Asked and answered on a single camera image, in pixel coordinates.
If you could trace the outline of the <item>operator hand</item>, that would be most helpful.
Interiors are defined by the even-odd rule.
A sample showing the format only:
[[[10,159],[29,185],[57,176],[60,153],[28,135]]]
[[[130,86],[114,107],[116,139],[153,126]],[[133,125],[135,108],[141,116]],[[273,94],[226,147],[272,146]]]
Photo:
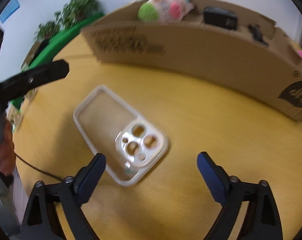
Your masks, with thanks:
[[[13,143],[12,125],[6,121],[4,139],[0,145],[0,172],[7,176],[12,175],[16,166],[15,145]]]

